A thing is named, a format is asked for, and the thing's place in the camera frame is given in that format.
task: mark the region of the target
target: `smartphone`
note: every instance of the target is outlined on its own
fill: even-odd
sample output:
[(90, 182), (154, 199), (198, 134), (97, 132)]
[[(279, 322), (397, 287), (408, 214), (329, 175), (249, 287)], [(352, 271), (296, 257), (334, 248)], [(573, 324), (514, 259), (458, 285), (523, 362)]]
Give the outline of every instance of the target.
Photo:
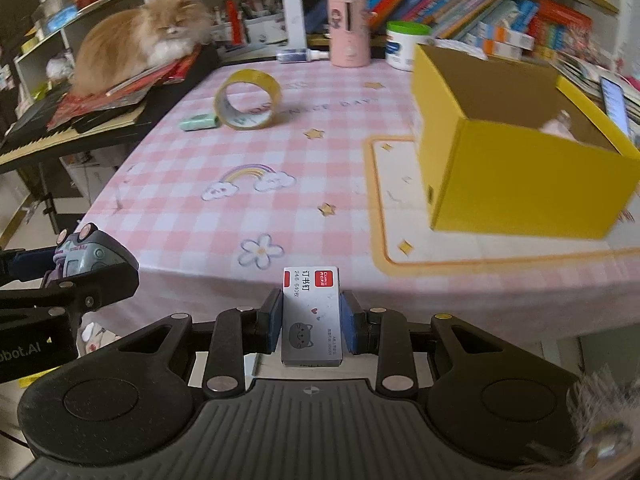
[(627, 137), (631, 138), (629, 117), (626, 114), (625, 93), (622, 90), (622, 86), (614, 83), (611, 79), (601, 77), (600, 88), (602, 90), (604, 108), (609, 119), (611, 119)]

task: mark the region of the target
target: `orange cat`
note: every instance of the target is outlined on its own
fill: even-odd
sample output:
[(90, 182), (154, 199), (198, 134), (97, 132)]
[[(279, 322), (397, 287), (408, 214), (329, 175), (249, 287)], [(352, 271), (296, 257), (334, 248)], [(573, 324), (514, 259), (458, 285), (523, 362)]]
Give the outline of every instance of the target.
[(202, 0), (149, 0), (118, 12), (89, 32), (76, 57), (71, 93), (101, 94), (148, 68), (209, 43), (212, 20)]

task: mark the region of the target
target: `open cardboard box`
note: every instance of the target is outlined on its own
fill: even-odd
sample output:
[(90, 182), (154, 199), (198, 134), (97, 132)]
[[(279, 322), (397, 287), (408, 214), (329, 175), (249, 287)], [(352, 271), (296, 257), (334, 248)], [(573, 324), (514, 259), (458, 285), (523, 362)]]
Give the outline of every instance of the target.
[[(640, 180), (640, 152), (552, 67), (418, 45), (412, 85), (433, 229), (603, 238)], [(578, 142), (539, 131), (562, 110)]]

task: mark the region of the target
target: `pink container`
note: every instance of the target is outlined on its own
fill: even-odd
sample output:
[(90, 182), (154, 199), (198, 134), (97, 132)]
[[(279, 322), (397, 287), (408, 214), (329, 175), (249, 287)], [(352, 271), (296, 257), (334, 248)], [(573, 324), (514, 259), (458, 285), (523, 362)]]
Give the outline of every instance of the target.
[(367, 0), (328, 0), (331, 63), (356, 68), (371, 62)]

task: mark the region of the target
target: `red bottle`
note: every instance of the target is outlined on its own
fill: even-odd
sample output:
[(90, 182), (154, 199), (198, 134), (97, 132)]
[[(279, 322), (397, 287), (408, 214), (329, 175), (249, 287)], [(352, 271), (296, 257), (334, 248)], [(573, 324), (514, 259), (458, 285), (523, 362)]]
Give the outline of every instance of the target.
[(241, 45), (242, 30), (240, 29), (240, 20), (238, 20), (238, 8), (234, 0), (226, 0), (226, 16), (231, 23), (231, 43)]

